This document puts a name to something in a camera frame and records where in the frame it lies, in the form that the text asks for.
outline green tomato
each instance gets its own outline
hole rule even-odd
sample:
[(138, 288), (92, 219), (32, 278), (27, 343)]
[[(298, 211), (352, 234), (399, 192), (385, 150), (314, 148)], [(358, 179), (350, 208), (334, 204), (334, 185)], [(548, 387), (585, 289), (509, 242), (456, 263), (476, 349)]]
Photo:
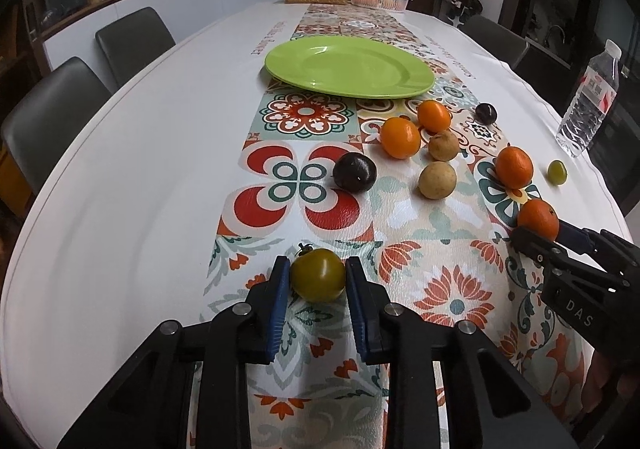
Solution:
[(566, 182), (566, 168), (560, 160), (554, 160), (546, 169), (546, 177), (554, 185), (562, 185)]
[(346, 283), (344, 264), (335, 252), (328, 249), (308, 249), (304, 247), (291, 264), (291, 286), (309, 303), (334, 301)]

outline chair backrest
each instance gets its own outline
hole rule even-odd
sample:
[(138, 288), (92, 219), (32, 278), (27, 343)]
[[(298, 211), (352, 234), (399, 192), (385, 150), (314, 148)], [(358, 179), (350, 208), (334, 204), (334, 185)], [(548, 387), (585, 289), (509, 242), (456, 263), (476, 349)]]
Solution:
[(119, 87), (175, 45), (171, 33), (151, 7), (101, 28), (95, 39)]
[(512, 70), (522, 61), (529, 49), (529, 43), (524, 38), (480, 14), (472, 16), (458, 28), (489, 54), (509, 64)]
[(2, 449), (38, 449), (38, 446), (24, 432), (2, 395), (0, 395), (0, 441), (2, 441)]
[(84, 61), (72, 57), (36, 84), (4, 119), (2, 140), (35, 194), (109, 97)]

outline orange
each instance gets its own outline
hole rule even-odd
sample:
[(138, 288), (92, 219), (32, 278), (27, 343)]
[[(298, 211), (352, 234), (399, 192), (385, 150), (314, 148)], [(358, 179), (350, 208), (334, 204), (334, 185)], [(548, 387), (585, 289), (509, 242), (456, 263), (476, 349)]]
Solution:
[(418, 120), (430, 134), (439, 134), (451, 125), (451, 114), (439, 102), (429, 100), (418, 106)]
[(549, 241), (556, 241), (560, 231), (558, 215), (544, 200), (528, 200), (518, 213), (518, 227), (526, 227)]
[(391, 117), (380, 128), (380, 144), (394, 158), (409, 158), (420, 149), (420, 132), (413, 122)]
[(495, 159), (495, 174), (505, 187), (520, 189), (533, 178), (533, 162), (520, 148), (507, 146)]

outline bottle label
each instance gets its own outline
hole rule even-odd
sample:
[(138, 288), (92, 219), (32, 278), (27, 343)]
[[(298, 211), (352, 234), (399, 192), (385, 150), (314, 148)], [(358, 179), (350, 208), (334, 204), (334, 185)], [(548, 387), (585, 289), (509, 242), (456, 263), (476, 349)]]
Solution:
[(616, 97), (616, 91), (590, 66), (580, 80), (579, 92), (605, 115)]

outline patterned table runner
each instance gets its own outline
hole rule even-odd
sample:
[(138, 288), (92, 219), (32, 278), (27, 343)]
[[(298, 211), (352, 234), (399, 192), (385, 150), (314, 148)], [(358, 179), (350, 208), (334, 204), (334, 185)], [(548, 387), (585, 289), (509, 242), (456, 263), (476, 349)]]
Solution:
[[(292, 39), (315, 34), (360, 36), (406, 50), (429, 64), (436, 84), (411, 100), (354, 100), (271, 81), (240, 154), (238, 189), (220, 218), (201, 321), (244, 300), (269, 277), (277, 255), (293, 258), (301, 241), (312, 243), (343, 259), (359, 255), (367, 277), (424, 320), (473, 321), (558, 418), (574, 415), (585, 370), (580, 339), (541, 301), (542, 268), (520, 259), (508, 242), (520, 205), (540, 193), (533, 184), (505, 189), (495, 177), (494, 157), (508, 141), (496, 125), (474, 120), (478, 100), (449, 67), (450, 54), (436, 36), (425, 44), (381, 10), (312, 5)], [(456, 190), (442, 201), (426, 200), (416, 189), (429, 162), (426, 148), (393, 160), (378, 142), (391, 116), (417, 124), (417, 106), (426, 99), (449, 108), (461, 146), (450, 163)], [(429, 134), (420, 132), (426, 144)], [(378, 166), (378, 180), (364, 195), (333, 184), (334, 163), (346, 152), (362, 152)], [(356, 353), (345, 295), (321, 305), (292, 295), (275, 362), (248, 368), (253, 447), (381, 448), (387, 370), (364, 365)], [(437, 365), (434, 370), (448, 447), (442, 377)], [(194, 402), (198, 385), (196, 378)], [(190, 445), (194, 436), (192, 420)]]

